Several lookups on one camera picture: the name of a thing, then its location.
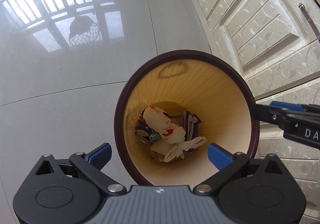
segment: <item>tied plastic bag handle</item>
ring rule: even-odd
[[[164,156],[164,161],[166,163],[170,162],[173,158],[179,155],[184,159],[183,150],[188,151],[191,148],[198,148],[207,142],[205,137],[196,137],[190,141],[175,144],[172,149]]]

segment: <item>tile floor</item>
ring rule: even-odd
[[[191,0],[0,0],[0,223],[42,154],[67,158],[103,142],[103,172],[134,184],[113,117],[129,77],[175,49],[211,52]]]

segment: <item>metal handle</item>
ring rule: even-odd
[[[320,43],[320,32],[319,32],[317,26],[315,25],[315,23],[313,22],[313,20],[311,19],[311,17],[309,16],[308,12],[306,11],[304,4],[299,3],[298,7],[299,7],[300,11],[303,13],[304,17],[307,19],[308,23],[310,24],[313,32],[315,33],[315,35]]]

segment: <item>silver bolt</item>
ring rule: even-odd
[[[108,186],[110,192],[120,192],[123,191],[124,187],[121,184],[111,184]]]
[[[199,184],[196,187],[196,191],[201,193],[207,193],[207,192],[210,192],[211,190],[212,190],[211,186],[207,184]]]

